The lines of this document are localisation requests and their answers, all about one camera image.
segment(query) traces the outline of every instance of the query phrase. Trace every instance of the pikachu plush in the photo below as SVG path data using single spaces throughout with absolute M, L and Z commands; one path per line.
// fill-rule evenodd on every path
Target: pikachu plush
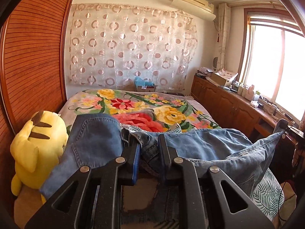
M 11 183 L 12 193 L 18 196 L 22 183 L 39 189 L 59 164 L 67 140 L 65 122 L 58 114 L 49 111 L 35 113 L 10 146 L 16 171 Z

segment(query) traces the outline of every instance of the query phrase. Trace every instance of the metal rivet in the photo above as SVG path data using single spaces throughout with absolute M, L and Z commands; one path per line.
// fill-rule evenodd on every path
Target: metal rivet
M 117 163 L 121 164 L 121 163 L 124 163 L 124 162 L 125 162 L 125 158 L 123 158 L 123 157 L 117 157 L 115 161 L 116 161 Z
M 175 157 L 174 162 L 177 163 L 177 164 L 181 164 L 183 162 L 183 158 Z
M 218 168 L 217 166 L 211 166 L 211 167 L 210 167 L 210 171 L 211 171 L 212 173 L 218 173 L 218 172 L 219 172 L 219 168 Z
M 88 166 L 82 166 L 81 168 L 80 168 L 80 172 L 83 172 L 83 173 L 85 173 L 85 172 L 88 172 L 90 170 L 90 168 L 88 167 Z

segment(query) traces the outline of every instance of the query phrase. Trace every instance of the bright window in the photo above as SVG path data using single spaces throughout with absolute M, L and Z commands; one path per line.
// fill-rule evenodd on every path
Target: bright window
M 244 83 L 292 114 L 305 111 L 305 38 L 293 30 L 251 25 L 251 47 Z

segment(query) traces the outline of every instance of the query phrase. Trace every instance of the window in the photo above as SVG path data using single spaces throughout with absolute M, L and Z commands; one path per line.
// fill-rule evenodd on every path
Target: window
M 254 85 L 295 121 L 305 111 L 305 38 L 287 16 L 248 13 L 248 48 L 239 80 Z

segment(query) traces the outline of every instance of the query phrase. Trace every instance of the wooden cabinet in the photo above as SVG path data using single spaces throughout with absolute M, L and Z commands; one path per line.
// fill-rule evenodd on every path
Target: wooden cabinet
M 192 95 L 220 127 L 237 129 L 247 137 L 251 135 L 259 115 L 249 105 L 249 101 L 196 76 L 192 85 Z
M 199 101 L 201 96 L 201 92 L 203 91 L 203 83 L 202 80 L 198 78 L 194 78 L 193 85 L 192 85 L 192 93 L 191 95 L 194 97 L 196 101 Z
M 217 87 L 213 84 L 209 84 L 203 87 L 203 93 L 198 102 L 205 107 L 212 117 L 214 117 L 217 114 L 215 104 L 218 104 L 219 98 Z
M 213 119 L 222 128 L 232 128 L 236 100 L 232 99 L 231 95 L 226 91 L 220 91 L 219 97 L 218 106 L 216 106 L 217 112 L 215 112 Z
M 242 103 L 238 104 L 234 110 L 234 118 L 231 127 L 241 131 L 249 137 L 258 120 L 258 115 L 253 113 L 251 107 Z

